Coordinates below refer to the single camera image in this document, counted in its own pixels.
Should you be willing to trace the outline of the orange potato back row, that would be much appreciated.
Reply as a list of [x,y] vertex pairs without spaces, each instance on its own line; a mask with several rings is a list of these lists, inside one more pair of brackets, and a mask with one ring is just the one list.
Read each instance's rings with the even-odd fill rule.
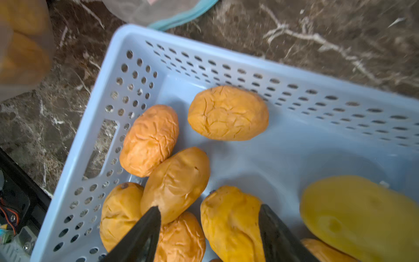
[[187,120],[193,130],[209,139],[246,141],[266,131],[269,111],[256,93],[218,86],[195,96]]

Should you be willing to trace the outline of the clear pink zipper bag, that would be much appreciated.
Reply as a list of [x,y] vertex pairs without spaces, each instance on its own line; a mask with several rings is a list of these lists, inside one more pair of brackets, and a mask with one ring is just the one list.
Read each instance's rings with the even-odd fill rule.
[[47,1],[1,1],[1,101],[35,89],[54,51]]

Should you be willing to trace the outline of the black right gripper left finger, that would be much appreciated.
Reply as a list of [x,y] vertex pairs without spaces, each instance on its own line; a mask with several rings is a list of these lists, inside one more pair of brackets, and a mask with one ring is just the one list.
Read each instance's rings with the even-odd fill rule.
[[104,262],[153,262],[158,246],[161,214],[151,207],[102,260]]

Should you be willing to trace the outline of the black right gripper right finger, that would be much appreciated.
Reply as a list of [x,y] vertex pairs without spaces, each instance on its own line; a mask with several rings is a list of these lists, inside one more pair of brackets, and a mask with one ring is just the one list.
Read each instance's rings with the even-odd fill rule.
[[259,211],[259,229],[267,262],[318,262],[266,204]]

